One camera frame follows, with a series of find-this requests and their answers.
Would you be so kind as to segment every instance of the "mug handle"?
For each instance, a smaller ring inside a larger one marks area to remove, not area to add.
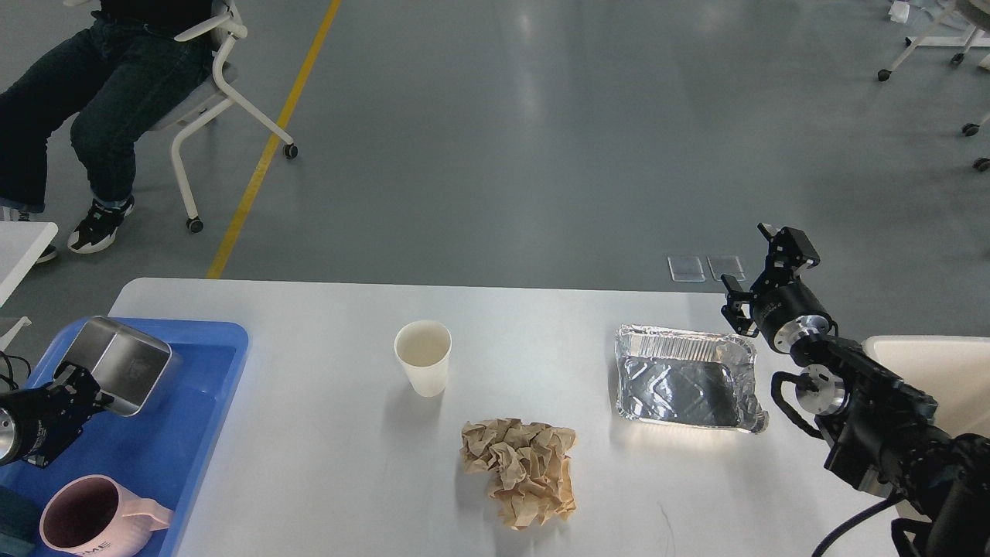
[[[126,501],[121,508],[121,516],[150,516],[153,522],[150,530],[164,530],[172,522],[172,511],[161,506],[155,500],[138,499]]]

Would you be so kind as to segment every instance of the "gray floor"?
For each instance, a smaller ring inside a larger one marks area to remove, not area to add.
[[[237,87],[272,117],[329,3],[240,0]],[[667,256],[755,276],[766,221],[808,232],[824,262],[806,280],[843,335],[990,335],[990,175],[970,167],[990,142],[959,134],[990,109],[990,51],[955,68],[919,49],[880,84],[931,20],[889,5],[343,0],[288,126],[301,154],[272,163],[223,277],[721,291],[672,281]],[[0,86],[87,14],[0,3]],[[36,361],[133,278],[206,275],[268,134],[235,108],[186,143],[195,236],[172,134],[139,142],[113,248],[62,249],[0,310],[35,321],[11,353]],[[63,245],[88,191],[67,126],[49,153]]]

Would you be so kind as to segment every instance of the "foil container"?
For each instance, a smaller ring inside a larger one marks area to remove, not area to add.
[[[623,325],[616,409],[630,420],[759,433],[768,416],[756,400],[755,355],[739,335]]]

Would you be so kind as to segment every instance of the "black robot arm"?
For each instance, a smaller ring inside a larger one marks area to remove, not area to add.
[[[938,403],[931,396],[838,336],[837,324],[801,279],[820,261],[804,232],[766,224],[759,230],[769,243],[763,273],[749,291],[723,276],[722,313],[737,333],[762,333],[770,348],[803,368],[800,375],[774,374],[774,402],[829,444],[826,469],[857,490],[906,500],[932,519],[893,522],[902,557],[990,556],[990,441],[974,434],[950,438],[934,426]],[[785,400],[784,383],[794,384],[814,425]]]

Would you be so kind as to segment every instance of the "white paper cup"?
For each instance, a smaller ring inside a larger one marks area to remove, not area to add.
[[[450,331],[438,321],[413,321],[395,336],[395,357],[420,396],[436,396],[446,387]]]

